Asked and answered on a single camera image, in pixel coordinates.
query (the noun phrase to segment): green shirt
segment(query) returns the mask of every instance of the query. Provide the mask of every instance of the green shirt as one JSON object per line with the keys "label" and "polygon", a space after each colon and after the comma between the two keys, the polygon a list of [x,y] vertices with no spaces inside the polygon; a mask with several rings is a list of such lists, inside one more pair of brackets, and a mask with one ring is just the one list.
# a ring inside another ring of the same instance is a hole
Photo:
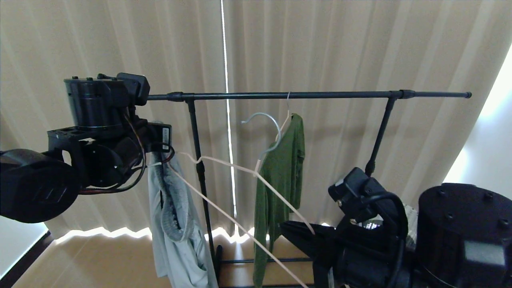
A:
{"label": "green shirt", "polygon": [[[269,152],[260,169],[260,175],[267,180],[296,209],[301,204],[302,164],[304,162],[304,125],[302,118],[292,114],[290,125],[282,136],[279,146]],[[274,241],[281,235],[279,224],[288,221],[290,208],[284,204],[260,180],[256,186],[256,208],[254,211],[254,237],[266,243],[270,235],[272,252]],[[267,254],[254,244],[255,287],[261,287],[265,276]]]}

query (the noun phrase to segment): floor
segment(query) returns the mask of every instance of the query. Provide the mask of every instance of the floor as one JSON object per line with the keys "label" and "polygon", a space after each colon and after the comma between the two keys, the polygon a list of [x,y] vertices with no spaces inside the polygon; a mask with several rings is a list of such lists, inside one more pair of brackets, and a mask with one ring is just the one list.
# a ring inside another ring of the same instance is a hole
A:
{"label": "floor", "polygon": [[[253,244],[230,244],[218,236],[215,243],[224,248],[223,259],[252,258]],[[274,247],[277,257],[305,257],[284,238]],[[313,283],[311,262],[287,262],[285,265],[305,283]],[[224,264],[221,270],[221,287],[252,285],[252,263]],[[291,276],[276,263],[269,263],[264,285],[296,284]],[[54,241],[32,266],[22,275],[14,288],[22,287],[162,287],[169,288],[169,280],[157,278],[151,237],[133,238],[121,235],[109,238],[104,235],[72,237],[62,243]]]}

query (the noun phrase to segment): beige curtain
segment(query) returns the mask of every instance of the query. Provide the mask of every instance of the beige curtain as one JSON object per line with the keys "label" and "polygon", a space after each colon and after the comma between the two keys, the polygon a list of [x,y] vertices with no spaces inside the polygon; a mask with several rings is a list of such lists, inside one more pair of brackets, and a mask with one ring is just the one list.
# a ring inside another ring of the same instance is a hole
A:
{"label": "beige curtain", "polygon": [[[374,177],[406,203],[440,184],[467,139],[512,42],[507,1],[226,1],[228,80],[247,91],[472,91],[471,99],[399,100]],[[385,99],[290,100],[304,119],[300,212],[336,224],[327,187],[364,169]],[[231,100],[234,161],[254,167],[285,100]],[[251,227],[255,179],[236,172],[238,218]]]}
{"label": "beige curtain", "polygon": [[[64,78],[144,74],[151,93],[225,92],[219,1],[2,1],[2,149],[48,149],[46,131],[73,125]],[[229,160],[226,104],[197,102],[204,155]],[[173,146],[194,153],[186,104],[149,102],[138,114],[173,126]],[[181,158],[199,187],[195,166]],[[233,212],[230,169],[206,163],[208,196]],[[202,201],[195,197],[199,215]],[[232,230],[210,210],[216,227]],[[103,226],[133,231],[149,224],[146,177],[118,195],[79,196],[47,226],[59,237]]]}

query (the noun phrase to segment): bolt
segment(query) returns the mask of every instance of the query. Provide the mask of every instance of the bolt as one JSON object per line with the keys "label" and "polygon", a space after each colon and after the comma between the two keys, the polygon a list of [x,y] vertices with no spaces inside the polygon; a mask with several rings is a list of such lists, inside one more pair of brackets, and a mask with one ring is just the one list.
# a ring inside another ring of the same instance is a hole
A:
{"label": "bolt", "polygon": [[501,228],[501,229],[507,229],[508,226],[509,226],[509,222],[507,219],[500,219],[498,220],[498,226]]}
{"label": "bolt", "polygon": [[488,201],[490,201],[490,200],[492,200],[492,199],[493,199],[493,197],[494,197],[494,194],[493,194],[492,192],[487,192],[487,193],[485,193],[485,195],[483,196],[483,199],[484,199],[484,200],[488,200]]}

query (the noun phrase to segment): light blue clothing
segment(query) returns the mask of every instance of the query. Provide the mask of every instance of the light blue clothing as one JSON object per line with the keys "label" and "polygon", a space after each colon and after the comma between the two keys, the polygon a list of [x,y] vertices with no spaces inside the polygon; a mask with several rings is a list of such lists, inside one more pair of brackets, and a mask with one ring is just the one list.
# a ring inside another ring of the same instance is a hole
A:
{"label": "light blue clothing", "polygon": [[[167,158],[151,153],[152,163]],[[173,288],[218,288],[211,254],[199,225],[188,186],[176,157],[149,168],[151,233],[158,277],[167,276]]]}

